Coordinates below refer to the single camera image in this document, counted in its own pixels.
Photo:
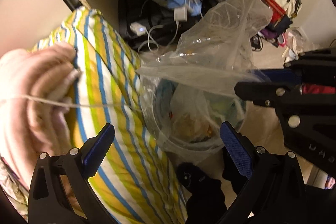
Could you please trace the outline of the clear plastic bag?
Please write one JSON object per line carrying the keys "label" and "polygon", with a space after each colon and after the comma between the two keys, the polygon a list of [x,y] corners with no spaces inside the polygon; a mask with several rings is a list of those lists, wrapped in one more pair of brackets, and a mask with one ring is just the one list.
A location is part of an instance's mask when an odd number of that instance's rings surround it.
{"label": "clear plastic bag", "polygon": [[250,39],[266,27],[272,10],[261,0],[226,0],[181,34],[175,51],[141,65],[137,73],[222,96],[239,82],[267,77],[253,64]]}

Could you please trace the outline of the plastic bag with food scraps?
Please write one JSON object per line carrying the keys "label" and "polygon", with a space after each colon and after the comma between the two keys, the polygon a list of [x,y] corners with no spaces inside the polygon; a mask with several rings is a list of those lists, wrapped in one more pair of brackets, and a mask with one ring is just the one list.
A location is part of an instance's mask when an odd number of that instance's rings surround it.
{"label": "plastic bag with food scraps", "polygon": [[179,84],[170,101],[171,135],[185,143],[216,137],[219,125],[211,116],[210,102],[203,91]]}

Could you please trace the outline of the trash bin with liner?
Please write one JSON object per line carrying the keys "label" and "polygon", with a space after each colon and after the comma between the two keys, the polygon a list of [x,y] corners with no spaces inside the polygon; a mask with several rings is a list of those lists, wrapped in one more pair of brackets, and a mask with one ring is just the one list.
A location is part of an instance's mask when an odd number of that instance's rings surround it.
{"label": "trash bin with liner", "polygon": [[224,146],[221,124],[240,130],[246,103],[158,77],[141,77],[141,107],[146,127],[162,151],[198,164]]}

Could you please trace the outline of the red white tote bag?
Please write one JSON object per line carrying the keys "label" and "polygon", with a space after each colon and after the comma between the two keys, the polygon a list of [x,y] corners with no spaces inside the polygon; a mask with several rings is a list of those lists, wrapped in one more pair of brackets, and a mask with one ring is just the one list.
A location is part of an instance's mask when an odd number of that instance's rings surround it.
{"label": "red white tote bag", "polygon": [[263,0],[273,11],[272,19],[269,26],[275,28],[285,19],[290,24],[297,17],[302,2],[301,0]]}

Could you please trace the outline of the striped yellow blue bedding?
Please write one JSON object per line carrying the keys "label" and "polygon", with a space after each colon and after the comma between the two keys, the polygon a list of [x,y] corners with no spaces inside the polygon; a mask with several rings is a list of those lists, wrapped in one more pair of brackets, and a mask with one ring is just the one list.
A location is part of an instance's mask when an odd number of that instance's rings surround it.
{"label": "striped yellow blue bedding", "polygon": [[118,223],[184,223],[186,202],[175,170],[146,128],[137,69],[141,60],[100,11],[79,7],[34,50],[66,42],[76,50],[81,76],[73,86],[78,108],[68,119],[80,147],[105,124],[115,138],[96,176],[94,192]]}

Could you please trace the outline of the pink pillow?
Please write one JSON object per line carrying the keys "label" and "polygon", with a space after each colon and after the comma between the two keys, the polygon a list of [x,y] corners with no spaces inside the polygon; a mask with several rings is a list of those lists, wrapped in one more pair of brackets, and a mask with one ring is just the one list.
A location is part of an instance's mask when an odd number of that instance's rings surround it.
{"label": "pink pillow", "polygon": [[69,103],[78,77],[73,46],[56,43],[36,52],[12,50],[1,57],[1,156],[29,188],[40,153],[62,155],[70,147],[67,109],[28,96]]}

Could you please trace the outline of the white charger plug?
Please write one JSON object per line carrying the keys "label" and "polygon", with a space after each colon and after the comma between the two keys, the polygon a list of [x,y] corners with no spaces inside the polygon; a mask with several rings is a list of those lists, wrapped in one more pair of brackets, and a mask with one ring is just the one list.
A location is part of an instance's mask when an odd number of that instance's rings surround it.
{"label": "white charger plug", "polygon": [[174,9],[174,20],[176,22],[186,22],[188,10],[186,6],[176,7]]}

